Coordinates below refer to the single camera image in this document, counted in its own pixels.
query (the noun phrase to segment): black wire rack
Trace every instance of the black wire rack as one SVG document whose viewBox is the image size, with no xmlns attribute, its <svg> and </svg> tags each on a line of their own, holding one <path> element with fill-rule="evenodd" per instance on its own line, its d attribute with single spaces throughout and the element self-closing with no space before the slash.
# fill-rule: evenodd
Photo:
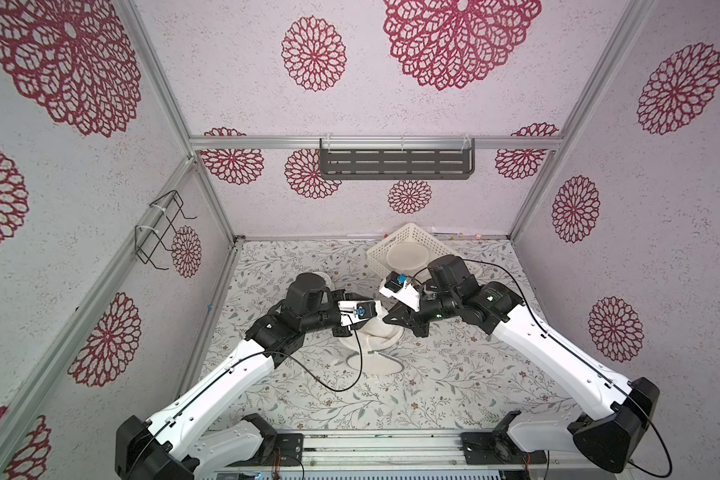
<svg viewBox="0 0 720 480">
<path fill-rule="evenodd" d="M 170 198 L 168 199 L 168 201 L 167 201 L 167 203 L 166 203 L 166 206 L 160 206 L 160 203 L 161 203 L 165 198 L 167 198 L 167 197 L 170 197 Z M 176 212 L 173 214 L 173 216 L 169 216 L 168 213 L 167 213 L 167 211 L 168 211 L 168 209 L 170 208 L 171 204 L 175 204 L 176 207 L 177 207 Z M 184 207 L 184 200 L 183 200 L 183 198 L 181 197 L 181 195 L 179 195 L 179 192 L 176 191 L 176 190 L 171 190 L 171 191 L 167 192 L 166 194 L 162 195 L 161 197 L 155 199 L 155 200 L 150 204 L 150 208 L 157 208 L 157 209 L 159 209 L 160 212 L 162 213 L 162 215 L 157 218 L 157 220 L 155 221 L 154 225 L 152 225 L 152 226 L 149 226 L 149 225 L 136 225 L 136 226 L 134 227 L 134 252 L 136 253 L 136 256 L 139 257 L 139 260 L 141 260 L 141 263 L 142 263 L 142 264 L 144 264 L 144 265 L 146 265 L 146 264 L 151 264 L 152 266 L 154 266 L 154 267 L 155 267 L 156 269 L 158 269 L 158 270 L 168 270 L 167 267 L 166 267 L 166 268 L 163 268 L 163 267 L 160 267 L 160 266 L 155 265 L 155 263 L 152 261 L 152 255 L 154 255 L 154 253 L 155 253 L 155 251 L 157 250 L 157 247 L 158 247 L 158 246 L 162 246 L 163 249 L 164 249 L 165 251 L 167 251 L 167 252 L 173 252 L 173 249 L 168 248 L 168 246 L 166 246 L 166 245 L 163 243 L 163 237 L 168 233 L 169 230 L 173 230 L 173 233 L 174 233 L 174 234 L 177 234 L 177 233 L 178 233 L 178 232 L 176 231 L 176 227 L 173 225 L 173 221 L 176 219 L 177 216 L 179 216 L 179 214 L 181 214 L 181 216 L 184 218 L 184 220 L 194 220 L 195 218 L 197 218 L 197 216 L 186 216 L 186 215 L 184 215 L 183 207 Z M 163 218 L 165 218 L 166 220 L 168 220 L 168 226 L 169 226 L 170 228 L 166 227 L 166 228 L 163 230 L 163 233 L 161 233 L 161 232 L 157 229 L 157 225 L 160 223 L 160 220 L 163 219 Z M 140 232 L 140 230 L 147 230 L 147 235 L 145 235 L 144 238 L 142 238 L 141 242 L 139 242 L 139 232 Z M 155 238 L 157 238 L 157 242 L 155 243 L 154 247 L 152 247 L 152 251 L 149 252 L 149 253 L 147 253 L 147 252 L 144 250 L 144 244 L 145 244 L 145 243 L 148 241 L 148 239 L 151 238 L 152 236 L 154 236 Z"/>
</svg>

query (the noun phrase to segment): aluminum rail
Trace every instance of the aluminum rail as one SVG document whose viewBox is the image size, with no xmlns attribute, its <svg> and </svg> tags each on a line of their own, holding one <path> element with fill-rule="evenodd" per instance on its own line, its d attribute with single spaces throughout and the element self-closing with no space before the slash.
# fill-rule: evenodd
<svg viewBox="0 0 720 480">
<path fill-rule="evenodd" d="M 626 55 L 643 30 L 656 0 L 630 0 L 625 6 L 614 33 L 600 56 L 595 70 L 584 86 L 574 110 L 563 126 L 563 143 L 557 152 L 549 152 L 531 186 L 528 196 L 520 207 L 510 229 L 509 238 L 517 241 L 534 216 L 534 212 L 549 195 L 554 178 L 565 164 L 566 158 L 592 118 L 597 105 L 626 60 Z"/>
<path fill-rule="evenodd" d="M 460 150 L 469 147 L 470 139 L 474 139 L 474 147 L 482 150 L 496 150 L 499 148 L 533 148 L 553 149 L 559 148 L 563 139 L 561 137 L 513 137 L 513 136 L 327 136 L 327 135 L 240 135 L 239 137 L 225 136 L 192 136 L 190 143 L 195 150 L 218 150 L 236 148 L 259 149 L 294 149 L 319 148 L 320 139 L 323 147 L 330 150 Z"/>
</svg>

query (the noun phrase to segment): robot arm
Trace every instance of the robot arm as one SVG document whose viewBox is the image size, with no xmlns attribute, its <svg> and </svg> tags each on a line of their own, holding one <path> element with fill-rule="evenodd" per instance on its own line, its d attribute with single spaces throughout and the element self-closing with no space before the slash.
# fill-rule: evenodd
<svg viewBox="0 0 720 480">
<path fill-rule="evenodd" d="M 301 348 L 305 334 L 330 329 L 334 336 L 350 336 L 374 316 L 416 336 L 428 336 L 431 321 L 453 316 L 496 335 L 545 370 L 584 410 L 578 417 L 578 412 L 562 417 L 511 412 L 497 438 L 522 452 L 579 451 L 605 470 L 621 472 L 647 430 L 659 396 L 656 386 L 642 378 L 630 382 L 598 363 L 534 318 L 503 283 L 479 285 L 460 257 L 442 256 L 428 268 L 432 280 L 419 288 L 405 275 L 384 279 L 379 291 L 399 300 L 389 312 L 355 293 L 331 292 L 316 274 L 298 275 L 286 298 L 253 323 L 211 374 L 146 421 L 132 416 L 117 429 L 117 475 L 192 480 L 254 456 L 271 461 L 275 431 L 258 415 L 204 433 L 247 388 Z"/>
<path fill-rule="evenodd" d="M 209 375 L 145 422 L 132 416 L 117 429 L 117 475 L 124 480 L 191 480 L 253 456 L 271 461 L 275 430 L 258 415 L 203 434 L 246 389 L 301 348 L 308 332 L 331 329 L 334 336 L 350 336 L 386 313 L 377 300 L 331 292 L 316 274 L 298 275 L 286 298 L 256 320 L 245 340 Z"/>
<path fill-rule="evenodd" d="M 382 281 L 379 291 L 398 300 L 384 321 L 428 336 L 431 321 L 460 316 L 506 342 L 560 384 L 584 411 L 578 417 L 512 412 L 505 425 L 512 446 L 522 452 L 578 451 L 609 472 L 623 471 L 648 429 L 659 389 L 644 378 L 631 382 L 588 356 L 533 316 L 503 283 L 479 285 L 460 257 L 437 258 L 428 270 L 432 279 L 419 288 L 394 272 Z"/>
</svg>

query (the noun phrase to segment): mounting plate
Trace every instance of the mounting plate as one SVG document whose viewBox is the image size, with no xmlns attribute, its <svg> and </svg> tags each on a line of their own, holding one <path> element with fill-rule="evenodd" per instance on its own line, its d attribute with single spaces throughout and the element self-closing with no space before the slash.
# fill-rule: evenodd
<svg viewBox="0 0 720 480">
<path fill-rule="evenodd" d="M 467 465 L 498 465 L 498 464 L 522 464 L 528 460 L 528 463 L 547 463 L 547 455 L 538 450 L 527 454 L 525 452 L 514 452 L 513 448 L 503 448 L 502 451 L 497 450 L 501 445 L 507 445 L 502 442 L 502 434 L 499 432 L 465 432 L 461 434 L 461 447 L 464 450 L 464 459 Z"/>
<path fill-rule="evenodd" d="M 281 466 L 297 466 L 302 460 L 302 452 L 304 451 L 304 435 L 300 433 L 278 433 L 275 436 L 275 444 L 272 452 L 280 449 L 280 465 Z M 249 467 L 249 466 L 270 466 L 274 463 L 275 458 L 270 454 L 266 458 L 261 456 L 253 456 L 248 460 L 242 460 L 231 464 L 232 467 Z"/>
</svg>

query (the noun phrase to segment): black cable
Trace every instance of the black cable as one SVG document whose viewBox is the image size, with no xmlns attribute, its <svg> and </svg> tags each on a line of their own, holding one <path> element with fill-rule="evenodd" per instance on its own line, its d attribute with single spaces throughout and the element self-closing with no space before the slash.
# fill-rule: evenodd
<svg viewBox="0 0 720 480">
<path fill-rule="evenodd" d="M 547 469 L 544 470 L 544 480 L 547 480 L 547 473 L 550 472 L 550 451 L 547 450 Z"/>
<path fill-rule="evenodd" d="M 574 352 L 573 350 L 569 349 L 569 348 L 568 348 L 565 344 L 563 344 L 561 341 L 559 341 L 558 339 L 554 338 L 552 335 L 550 335 L 550 334 L 546 331 L 546 329 L 545 329 L 544 327 L 541 326 L 541 323 L 539 323 L 539 321 L 536 320 L 536 315 L 534 315 L 534 312 L 530 309 L 530 304 L 528 303 L 528 299 L 525 298 L 525 293 L 523 293 L 523 289 L 520 288 L 520 284 L 518 283 L 518 281 L 514 278 L 514 276 L 512 276 L 512 274 L 509 273 L 509 271 L 508 271 L 507 269 L 505 269 L 505 268 L 502 267 L 501 265 L 492 264 L 491 262 L 483 262 L 483 261 L 480 261 L 480 260 L 470 260 L 470 259 L 466 259 L 466 258 L 464 258 L 463 260 L 464 260 L 464 261 L 467 261 L 467 262 L 474 262 L 474 263 L 476 263 L 476 264 L 484 264 L 484 265 L 496 266 L 497 268 L 502 269 L 503 272 L 505 272 L 506 274 L 508 274 L 508 275 L 509 275 L 509 278 L 512 279 L 512 281 L 514 282 L 515 286 L 518 288 L 518 291 L 520 292 L 520 296 L 523 298 L 523 302 L 525 302 L 525 307 L 528 309 L 528 313 L 530 313 L 530 318 L 532 318 L 532 319 L 534 320 L 534 322 L 536 323 L 536 326 L 538 326 L 538 327 L 541 329 L 541 331 L 544 332 L 544 334 L 545 334 L 546 336 L 548 336 L 550 339 L 552 339 L 553 341 L 555 341 L 555 343 L 557 343 L 557 345 L 563 347 L 566 351 L 568 351 L 568 353 L 570 353 L 571 355 L 575 356 L 580 362 L 582 362 L 583 364 L 585 364 L 586 366 L 588 366 L 590 369 L 592 369 L 592 370 L 598 375 L 598 377 L 604 379 L 604 380 L 605 380 L 606 382 L 608 382 L 610 385 L 612 385 L 613 387 L 615 387 L 616 390 L 618 390 L 619 392 L 621 392 L 621 394 L 624 395 L 624 397 L 628 398 L 628 399 L 640 410 L 640 412 L 643 413 L 644 417 L 645 417 L 646 420 L 648 421 L 648 424 L 653 428 L 653 431 L 656 433 L 656 437 L 659 438 L 659 442 L 661 443 L 661 447 L 664 449 L 664 455 L 666 455 L 666 461 L 667 461 L 667 463 L 670 464 L 670 468 L 669 468 L 669 471 L 668 471 L 666 474 L 658 475 L 658 474 L 655 474 L 655 473 L 652 473 L 652 472 L 648 472 L 647 470 L 644 470 L 642 467 L 639 467 L 639 466 L 635 465 L 631 460 L 629 460 L 628 463 L 629 463 L 630 465 L 634 466 L 634 468 L 637 468 L 637 469 L 640 470 L 641 472 L 643 472 L 643 473 L 645 473 L 645 474 L 647 474 L 647 475 L 650 475 L 650 476 L 652 476 L 652 477 L 656 477 L 656 478 L 667 478 L 667 477 L 669 477 L 670 475 L 672 475 L 672 457 L 670 456 L 670 450 L 666 447 L 666 444 L 664 443 L 664 439 L 661 437 L 661 434 L 659 433 L 659 430 L 656 429 L 656 426 L 655 426 L 655 425 L 653 425 L 653 422 L 651 421 L 650 417 L 648 416 L 648 413 L 646 413 L 646 411 L 643 409 L 643 407 L 641 407 L 640 405 L 638 405 L 637 402 L 635 402 L 626 392 L 624 392 L 624 390 L 622 390 L 621 388 L 619 388 L 619 386 L 618 386 L 617 384 L 615 384 L 613 380 L 609 379 L 608 377 L 606 377 L 605 375 L 603 375 L 602 373 L 600 373 L 600 370 L 598 370 L 598 369 L 596 369 L 594 366 L 592 366 L 587 360 L 581 358 L 581 356 L 577 355 L 576 352 Z"/>
<path fill-rule="evenodd" d="M 418 278 L 416 278 L 416 275 L 420 274 L 421 272 L 423 272 L 423 271 L 426 270 L 426 269 L 427 269 L 427 267 L 425 266 L 425 267 L 422 268 L 420 271 L 418 271 L 418 272 L 416 272 L 415 274 L 413 274 L 413 276 L 411 277 L 411 282 L 413 282 L 414 280 L 416 280 L 419 285 L 423 285 L 422 281 L 419 280 Z"/>
<path fill-rule="evenodd" d="M 296 461 L 298 462 L 299 466 L 302 467 L 302 480 L 304 480 L 304 477 L 306 476 L 306 472 L 304 471 L 304 464 L 302 463 L 302 461 L 299 460 L 299 459 L 296 458 L 296 457 L 292 457 L 292 456 L 287 455 L 287 454 L 285 454 L 285 453 L 280 453 L 280 456 L 283 456 L 283 457 L 286 457 L 286 458 L 290 458 L 291 460 L 296 460 Z"/>
<path fill-rule="evenodd" d="M 317 381 L 317 383 L 319 383 L 320 385 L 324 386 L 324 387 L 327 388 L 328 390 L 330 390 L 330 391 L 332 391 L 332 392 L 336 392 L 336 393 L 346 392 L 347 390 L 349 390 L 349 389 L 353 388 L 355 385 L 357 385 L 357 382 L 359 382 L 359 381 L 360 381 L 360 378 L 362 377 L 362 347 L 360 347 L 360 337 L 358 336 L 358 332 L 357 332 L 356 330 L 355 330 L 355 340 L 356 340 L 357 343 L 358 343 L 358 352 L 360 353 L 360 370 L 358 371 L 358 377 L 355 379 L 355 381 L 352 382 L 352 384 L 351 384 L 350 386 L 348 386 L 347 388 L 345 388 L 345 389 L 334 389 L 333 387 L 331 387 L 331 386 L 329 386 L 328 384 L 324 383 L 323 380 L 319 379 L 319 378 L 317 377 L 317 375 L 315 375 L 314 373 L 312 373 L 312 371 L 311 371 L 310 369 L 308 369 L 308 368 L 307 368 L 303 363 L 301 363 L 299 360 L 293 358 L 293 357 L 290 356 L 288 353 L 283 353 L 283 352 L 274 352 L 274 351 L 269 351 L 269 350 L 264 350 L 263 352 L 256 352 L 256 353 L 253 353 L 253 354 L 251 354 L 251 355 L 248 355 L 248 356 L 245 357 L 245 358 L 242 358 L 242 359 L 238 360 L 237 362 L 234 363 L 234 365 L 232 365 L 232 366 L 230 367 L 229 370 L 235 368 L 235 367 L 238 366 L 240 363 L 243 363 L 245 360 L 251 359 L 251 358 L 253 358 L 253 357 L 255 357 L 255 356 L 258 356 L 258 355 L 264 355 L 264 354 L 266 354 L 266 353 L 269 353 L 270 355 L 282 355 L 282 356 L 288 357 L 289 359 L 291 359 L 291 360 L 293 360 L 294 362 L 296 362 L 296 363 L 297 363 L 301 368 L 303 368 L 309 375 L 311 375 L 312 378 Z M 211 388 L 211 387 L 213 386 L 213 384 L 216 383 L 219 379 L 223 378 L 224 375 L 226 375 L 229 370 L 224 370 L 223 372 L 221 372 L 217 378 L 213 379 L 213 380 L 211 381 L 211 383 L 209 383 L 208 385 L 206 385 L 205 388 L 203 388 L 202 390 L 200 390 L 200 392 L 198 392 L 197 395 L 195 395 L 191 400 L 189 400 L 188 403 L 187 403 L 186 405 L 184 405 L 184 407 L 182 407 L 182 409 L 179 410 L 179 411 L 173 416 L 173 420 L 176 420 L 176 418 L 177 418 L 178 416 L 180 416 L 180 415 L 184 412 L 184 410 L 186 410 L 190 405 L 192 405 L 192 402 L 194 402 L 195 400 L 197 400 L 198 397 L 200 397 L 203 393 L 205 393 L 207 389 Z M 146 443 L 146 445 L 144 445 L 144 448 L 141 449 L 141 452 L 139 452 L 139 455 L 137 455 L 136 458 L 134 459 L 134 464 L 133 464 L 133 465 L 130 467 L 130 469 L 128 470 L 128 473 L 127 473 L 126 476 L 125 476 L 125 480 L 129 480 L 130 476 L 134 473 L 134 468 L 136 467 L 136 464 L 138 463 L 139 458 L 141 458 L 141 456 L 142 456 L 142 455 L 144 454 L 144 452 L 146 451 L 146 448 L 147 448 L 148 446 L 150 446 L 150 444 L 152 443 L 152 441 L 153 441 L 155 438 L 157 438 L 157 436 L 163 431 L 163 429 L 164 429 L 165 427 L 167 427 L 168 425 L 171 425 L 171 423 L 172 423 L 172 422 L 166 422 L 165 425 L 163 425 L 162 427 L 160 427 L 160 429 L 157 430 L 157 433 L 155 433 L 155 434 L 152 436 L 152 438 L 150 438 L 150 440 Z"/>
</svg>

